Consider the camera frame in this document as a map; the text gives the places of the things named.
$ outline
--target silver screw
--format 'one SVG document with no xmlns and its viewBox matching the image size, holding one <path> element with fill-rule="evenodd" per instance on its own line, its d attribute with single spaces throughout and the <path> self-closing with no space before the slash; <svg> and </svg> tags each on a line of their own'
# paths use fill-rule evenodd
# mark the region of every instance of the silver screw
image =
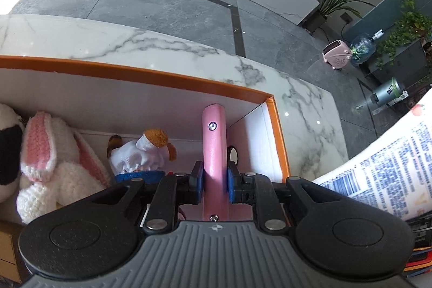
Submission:
<svg viewBox="0 0 432 288">
<path fill-rule="evenodd" d="M 270 231 L 278 231 L 278 230 L 284 229 L 286 227 L 284 221 L 277 220 L 275 218 L 272 220 L 267 220 L 264 223 L 264 226 L 266 226 L 266 228 L 269 229 Z"/>
<path fill-rule="evenodd" d="M 152 220 L 148 220 L 146 225 L 151 230 L 163 230 L 168 225 L 168 223 L 162 218 L 154 218 Z"/>
<path fill-rule="evenodd" d="M 212 121 L 212 122 L 209 123 L 209 130 L 210 131 L 214 131 L 216 129 L 216 127 L 217 127 L 217 123 L 216 122 Z"/>
</svg>

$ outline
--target pink handle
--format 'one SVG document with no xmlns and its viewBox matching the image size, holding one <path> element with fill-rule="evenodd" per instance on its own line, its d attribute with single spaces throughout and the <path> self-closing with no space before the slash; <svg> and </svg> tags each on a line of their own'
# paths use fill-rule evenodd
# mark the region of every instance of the pink handle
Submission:
<svg viewBox="0 0 432 288">
<path fill-rule="evenodd" d="M 226 161 L 225 109 L 214 104 L 202 112 L 202 144 L 204 149 L 204 221 L 217 215 L 220 221 L 228 221 L 228 184 Z"/>
</svg>

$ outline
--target electrical outlet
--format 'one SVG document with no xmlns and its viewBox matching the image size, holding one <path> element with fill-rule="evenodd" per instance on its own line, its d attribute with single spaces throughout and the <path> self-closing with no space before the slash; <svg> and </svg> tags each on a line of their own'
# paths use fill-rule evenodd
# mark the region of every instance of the electrical outlet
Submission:
<svg viewBox="0 0 432 288">
<path fill-rule="evenodd" d="M 345 23 L 350 23 L 351 21 L 353 21 L 353 18 L 350 17 L 350 16 L 348 15 L 347 12 L 343 13 L 343 14 L 340 16 L 340 18 L 341 18 L 343 21 L 345 21 Z"/>
</svg>

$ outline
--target black planter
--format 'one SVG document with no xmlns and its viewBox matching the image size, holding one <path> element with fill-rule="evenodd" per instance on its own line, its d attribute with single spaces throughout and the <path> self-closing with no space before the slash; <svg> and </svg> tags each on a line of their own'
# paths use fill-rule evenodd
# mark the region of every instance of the black planter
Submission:
<svg viewBox="0 0 432 288">
<path fill-rule="evenodd" d="M 304 24 L 303 28 L 309 33 L 314 33 L 317 28 L 323 25 L 327 21 L 327 18 L 319 11 L 314 12 L 310 18 L 308 18 Z"/>
</svg>

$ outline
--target metal canister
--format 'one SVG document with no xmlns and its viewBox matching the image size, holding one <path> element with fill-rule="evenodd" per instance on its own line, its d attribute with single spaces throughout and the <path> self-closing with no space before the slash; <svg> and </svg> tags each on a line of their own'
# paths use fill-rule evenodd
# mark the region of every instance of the metal canister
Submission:
<svg viewBox="0 0 432 288">
<path fill-rule="evenodd" d="M 402 90 L 403 89 L 399 85 L 398 81 L 392 77 L 391 80 L 383 83 L 372 91 L 371 100 L 381 107 L 393 99 L 400 97 Z"/>
</svg>

